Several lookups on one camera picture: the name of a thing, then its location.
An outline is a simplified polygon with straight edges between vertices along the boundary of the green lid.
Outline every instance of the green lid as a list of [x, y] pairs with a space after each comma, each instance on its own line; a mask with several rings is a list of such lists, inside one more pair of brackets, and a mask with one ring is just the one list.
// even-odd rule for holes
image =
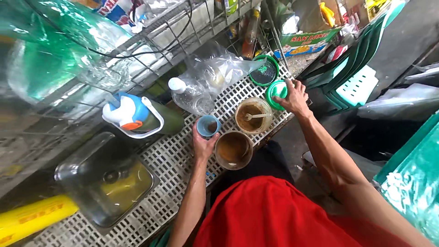
[[279, 76], [279, 65], [271, 56], [260, 55], [255, 57], [253, 61], [264, 59], [267, 59], [267, 61], [259, 69], [253, 70], [250, 73], [250, 79], [253, 83], [262, 87], [272, 84]]
[[285, 108], [274, 102], [272, 97], [278, 96], [280, 98], [285, 98], [287, 94], [288, 94], [287, 84], [283, 80], [277, 80], [267, 88], [265, 94], [265, 100], [267, 100], [267, 103], [271, 106], [271, 108], [278, 111], [284, 111]]

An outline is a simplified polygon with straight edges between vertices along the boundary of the stainless steel sink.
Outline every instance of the stainless steel sink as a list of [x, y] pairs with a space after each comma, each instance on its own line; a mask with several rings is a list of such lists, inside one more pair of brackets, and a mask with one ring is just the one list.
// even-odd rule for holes
[[98, 134], [58, 165], [55, 180], [103, 235], [160, 183], [110, 132]]

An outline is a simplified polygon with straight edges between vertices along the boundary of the olive green container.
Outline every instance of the olive green container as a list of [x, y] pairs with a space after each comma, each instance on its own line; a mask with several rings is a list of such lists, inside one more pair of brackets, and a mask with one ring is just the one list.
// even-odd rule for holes
[[[158, 133], [174, 135], [183, 129], [184, 118], [179, 112], [171, 110], [168, 107], [152, 100], [150, 101], [152, 106], [157, 110], [157, 112], [163, 117], [164, 120], [163, 128]], [[158, 127], [160, 127], [159, 120], [154, 116], [154, 114], [152, 114], [152, 112], [149, 112], [148, 117], [145, 121], [143, 121], [142, 126], [133, 131], [150, 132], [151, 130]]]

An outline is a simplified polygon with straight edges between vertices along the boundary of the hand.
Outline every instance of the hand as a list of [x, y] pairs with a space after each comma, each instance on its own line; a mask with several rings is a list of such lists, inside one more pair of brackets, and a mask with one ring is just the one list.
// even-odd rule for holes
[[283, 106], [285, 110], [294, 113], [298, 116], [305, 116], [311, 111], [306, 104], [308, 100], [308, 94], [305, 93], [305, 86], [298, 80], [294, 80], [294, 84], [291, 80], [284, 80], [287, 84], [288, 94], [285, 98], [273, 96], [273, 100], [279, 105]]
[[210, 138], [210, 140], [204, 139], [197, 130], [197, 121], [192, 126], [192, 132], [194, 133], [194, 151], [195, 151], [195, 162], [207, 163], [210, 155], [213, 152], [213, 148], [215, 147], [215, 142], [220, 137], [219, 133]]

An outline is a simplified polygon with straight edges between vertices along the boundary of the red shirt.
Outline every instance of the red shirt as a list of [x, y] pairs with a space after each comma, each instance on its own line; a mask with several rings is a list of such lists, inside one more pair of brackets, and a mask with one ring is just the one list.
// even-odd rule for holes
[[259, 176], [216, 199], [195, 247], [409, 246], [366, 219], [330, 216], [289, 182]]

